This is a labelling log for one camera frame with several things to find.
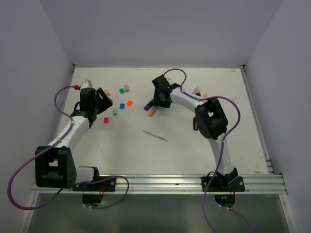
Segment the pastel orange highlighter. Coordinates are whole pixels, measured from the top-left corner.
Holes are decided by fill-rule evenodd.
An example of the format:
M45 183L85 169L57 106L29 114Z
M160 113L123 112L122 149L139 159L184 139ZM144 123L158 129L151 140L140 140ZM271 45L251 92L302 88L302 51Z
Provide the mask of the pastel orange highlighter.
M156 108L152 108L152 109L149 111L148 116L149 116L149 117L152 117L152 116L155 114L155 112L156 112Z

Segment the pastel green cap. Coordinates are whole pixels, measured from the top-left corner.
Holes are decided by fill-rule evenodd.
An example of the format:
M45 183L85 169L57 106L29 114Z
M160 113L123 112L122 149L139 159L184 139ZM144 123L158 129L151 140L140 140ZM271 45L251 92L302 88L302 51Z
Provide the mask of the pastel green cap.
M117 116L118 115L118 110L117 110L117 108L114 108L113 109L113 116Z

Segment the orange highlighter cap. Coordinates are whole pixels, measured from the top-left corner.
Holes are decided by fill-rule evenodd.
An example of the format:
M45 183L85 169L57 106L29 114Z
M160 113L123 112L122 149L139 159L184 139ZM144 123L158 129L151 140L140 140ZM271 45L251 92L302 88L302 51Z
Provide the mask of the orange highlighter cap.
M133 102L131 100L129 100L126 104L127 104L127 106L131 106L133 104Z

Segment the pastel purple cap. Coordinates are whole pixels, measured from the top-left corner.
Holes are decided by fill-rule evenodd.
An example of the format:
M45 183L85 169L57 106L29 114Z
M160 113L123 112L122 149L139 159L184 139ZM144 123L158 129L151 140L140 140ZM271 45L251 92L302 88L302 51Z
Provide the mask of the pastel purple cap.
M125 92L129 92L129 91L130 91L130 90L129 90L129 86L125 85L125 86L124 86L124 90L125 90Z

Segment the purple cap black highlighter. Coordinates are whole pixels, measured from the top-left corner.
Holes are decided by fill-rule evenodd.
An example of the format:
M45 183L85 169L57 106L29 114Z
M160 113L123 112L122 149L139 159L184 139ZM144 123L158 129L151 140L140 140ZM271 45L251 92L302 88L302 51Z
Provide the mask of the purple cap black highlighter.
M144 109L145 111L148 111L151 107L152 107L151 104L147 104L147 105L145 105L145 106L143 107L143 109Z

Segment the pink cap black highlighter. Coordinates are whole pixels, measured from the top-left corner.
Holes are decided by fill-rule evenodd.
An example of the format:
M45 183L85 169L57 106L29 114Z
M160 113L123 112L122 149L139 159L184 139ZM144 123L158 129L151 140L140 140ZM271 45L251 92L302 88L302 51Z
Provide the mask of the pink cap black highlighter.
M197 117L193 118L193 130L197 131L198 130L198 126L197 126Z

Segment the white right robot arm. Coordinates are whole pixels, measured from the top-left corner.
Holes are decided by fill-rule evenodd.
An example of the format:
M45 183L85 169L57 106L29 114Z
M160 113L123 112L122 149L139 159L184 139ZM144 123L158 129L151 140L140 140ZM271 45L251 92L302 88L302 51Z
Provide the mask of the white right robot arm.
M170 108L174 103L195 113L198 131L208 140L216 162L215 176L209 179L213 186L210 190L226 191L231 188L238 172L229 152L226 139L228 120L219 100L200 100L182 91L179 84L171 84L163 75L153 79L152 83L155 88L154 107Z

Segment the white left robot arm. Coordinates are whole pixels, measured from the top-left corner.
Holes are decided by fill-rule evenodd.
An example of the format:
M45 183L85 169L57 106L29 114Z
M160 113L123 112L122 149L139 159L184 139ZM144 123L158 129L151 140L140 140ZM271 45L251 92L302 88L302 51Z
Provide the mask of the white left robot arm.
M35 154L35 183L38 187L70 189L84 183L89 190L97 190L101 178L96 167L77 167L73 158L74 148L101 114L113 101L101 89L92 87L80 90L79 109L74 109L69 122L60 135L47 146L40 146Z

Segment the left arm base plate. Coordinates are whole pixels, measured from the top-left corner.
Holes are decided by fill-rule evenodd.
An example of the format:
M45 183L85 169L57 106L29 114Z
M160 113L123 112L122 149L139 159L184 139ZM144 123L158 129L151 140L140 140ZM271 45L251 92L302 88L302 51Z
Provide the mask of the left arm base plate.
M91 207L98 207L103 203L105 193L115 191L116 177L98 177L95 181L101 181L96 184L77 184L73 187L73 191L83 192L82 202Z

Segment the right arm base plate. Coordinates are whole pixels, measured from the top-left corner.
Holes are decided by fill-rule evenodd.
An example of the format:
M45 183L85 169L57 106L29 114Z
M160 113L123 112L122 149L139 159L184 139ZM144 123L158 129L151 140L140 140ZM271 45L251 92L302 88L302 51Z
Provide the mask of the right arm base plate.
M245 185L242 176L238 175L236 168L227 175L221 175L219 172L212 176L214 172L201 177L202 191L205 192L222 192L223 194L215 194L215 201L223 206L231 208L236 201L237 192L245 192Z

